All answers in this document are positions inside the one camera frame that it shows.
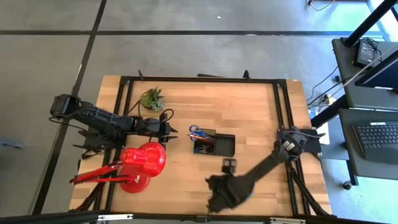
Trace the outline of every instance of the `computer monitor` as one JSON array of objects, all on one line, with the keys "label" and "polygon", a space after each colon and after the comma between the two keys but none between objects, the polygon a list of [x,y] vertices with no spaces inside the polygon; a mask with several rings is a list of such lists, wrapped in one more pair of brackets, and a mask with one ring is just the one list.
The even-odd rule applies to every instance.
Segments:
[{"label": "computer monitor", "polygon": [[398,90],[398,50],[370,69],[355,85]]}]

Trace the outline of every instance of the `red lamp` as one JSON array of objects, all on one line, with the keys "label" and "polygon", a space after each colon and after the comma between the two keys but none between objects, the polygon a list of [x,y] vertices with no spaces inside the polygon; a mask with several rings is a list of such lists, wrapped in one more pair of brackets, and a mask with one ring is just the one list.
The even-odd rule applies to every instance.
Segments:
[{"label": "red lamp", "polygon": [[[129,193],[144,190],[150,177],[159,175],[166,163],[166,152],[161,144],[148,142],[138,149],[127,148],[121,154],[121,160],[110,163],[99,169],[76,176],[70,180],[71,184],[84,182],[120,182],[120,187]],[[97,178],[118,168],[120,174],[113,178]]]}]

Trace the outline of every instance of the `desk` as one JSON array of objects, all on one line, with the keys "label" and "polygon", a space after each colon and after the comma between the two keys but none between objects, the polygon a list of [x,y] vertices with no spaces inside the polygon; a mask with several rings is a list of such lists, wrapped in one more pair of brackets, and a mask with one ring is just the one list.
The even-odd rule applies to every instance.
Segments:
[{"label": "desk", "polygon": [[[331,41],[335,51],[337,65],[342,80],[354,76],[361,69],[352,64],[355,55],[355,48],[345,47],[340,39]],[[397,42],[381,42],[378,49],[382,54],[391,47],[397,45]],[[383,58],[390,56],[394,51],[389,52]],[[356,86],[356,80],[353,80],[344,87],[345,95],[337,99],[331,106],[323,110],[318,116],[311,119],[313,127],[320,127],[332,117],[336,116],[340,108],[369,108],[380,110],[398,111],[398,94],[392,91],[373,89],[369,87]]]},{"label": "desk", "polygon": [[351,183],[356,185],[356,179],[353,175],[398,180],[397,164],[385,164],[364,159],[353,131],[353,124],[358,122],[377,120],[398,121],[398,113],[342,109],[339,110],[339,115],[347,143],[349,155],[347,165]]},{"label": "desk", "polygon": [[[120,76],[105,76],[96,105],[113,111]],[[178,136],[167,143],[167,162],[163,172],[150,180],[148,187],[129,194],[115,185],[112,212],[206,214],[207,200],[211,196],[205,178],[221,174],[222,157],[193,153],[193,142],[188,138],[188,127],[197,124],[216,129],[218,133],[235,134],[236,174],[243,174],[268,156],[273,149],[278,128],[277,112],[272,85],[262,83],[214,83],[214,82],[145,82],[135,81],[130,105],[142,92],[159,86],[165,96],[166,108],[175,111],[170,125],[178,130]],[[287,80],[294,123],[299,128],[310,128],[310,118],[305,104],[302,83]],[[126,99],[123,92],[122,102]],[[284,109],[284,121],[287,115]],[[142,109],[143,117],[158,117],[160,113]],[[130,114],[137,114],[134,109]],[[148,141],[141,136],[129,136],[126,147],[138,147]],[[97,169],[102,156],[94,156],[81,162],[79,173]],[[301,156],[305,183],[314,198],[325,211],[331,213],[322,168],[317,158],[308,153]],[[93,190],[95,183],[76,185],[70,208],[76,208]],[[100,208],[104,208],[106,187]],[[302,211],[300,191],[295,190],[299,211]],[[279,215],[291,216],[289,190],[285,165],[281,164],[257,182],[254,195],[234,210],[224,210],[222,215]]]}]

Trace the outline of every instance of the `red lamp base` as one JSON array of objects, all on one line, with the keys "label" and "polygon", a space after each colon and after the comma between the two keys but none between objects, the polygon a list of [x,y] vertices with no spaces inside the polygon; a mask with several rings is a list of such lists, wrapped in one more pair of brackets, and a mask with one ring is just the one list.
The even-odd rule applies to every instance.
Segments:
[{"label": "red lamp base", "polygon": [[120,187],[129,193],[138,193],[143,191],[149,184],[149,177],[137,171],[134,166],[124,166],[119,175],[128,175],[130,177],[138,177],[138,180],[120,183]]}]

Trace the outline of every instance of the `black desk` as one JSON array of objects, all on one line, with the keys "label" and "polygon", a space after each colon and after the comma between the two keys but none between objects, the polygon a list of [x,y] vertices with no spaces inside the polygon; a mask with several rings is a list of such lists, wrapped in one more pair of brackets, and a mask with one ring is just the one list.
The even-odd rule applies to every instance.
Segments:
[{"label": "black desk", "polygon": [[349,109],[340,109],[338,113],[349,155],[347,166],[351,184],[358,184],[355,176],[398,180],[398,164],[372,162],[363,158],[353,131],[353,124],[357,122],[398,121],[398,113]]},{"label": "black desk", "polygon": [[[341,78],[344,80],[358,73],[361,69],[352,64],[355,48],[349,49],[345,47],[340,39],[333,39],[331,43],[335,51]],[[398,45],[398,43],[381,42],[378,49],[384,53],[395,45]],[[392,50],[383,58],[390,56],[394,51],[395,50]],[[313,127],[318,128],[329,119],[332,119],[332,117],[337,115],[340,108],[369,108],[398,111],[398,94],[388,90],[356,86],[354,83],[355,80],[344,87],[345,95],[311,119]]]}]

